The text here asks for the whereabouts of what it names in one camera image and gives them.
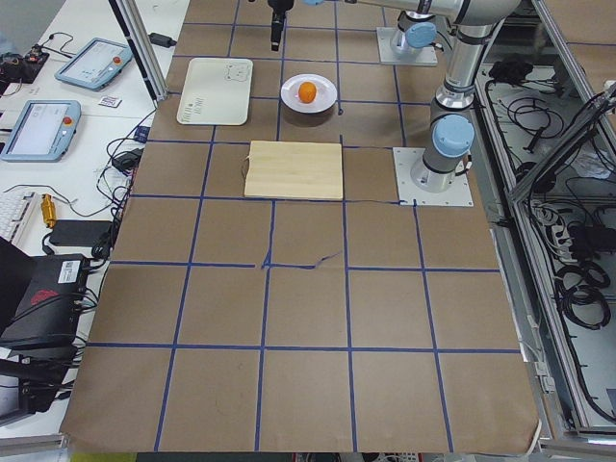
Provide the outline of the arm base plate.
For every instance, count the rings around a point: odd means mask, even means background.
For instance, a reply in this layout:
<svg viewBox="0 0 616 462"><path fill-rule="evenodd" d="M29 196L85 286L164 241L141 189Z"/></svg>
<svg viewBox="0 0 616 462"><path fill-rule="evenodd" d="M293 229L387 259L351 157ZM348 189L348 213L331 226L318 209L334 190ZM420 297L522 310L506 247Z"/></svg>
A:
<svg viewBox="0 0 616 462"><path fill-rule="evenodd" d="M376 29L379 59L382 64L436 66L438 63L434 47L411 46L405 34L398 28L378 27Z"/></svg>
<svg viewBox="0 0 616 462"><path fill-rule="evenodd" d="M393 148L398 202L405 206L473 207L464 165L450 173L436 173L424 164L424 149Z"/></svg>

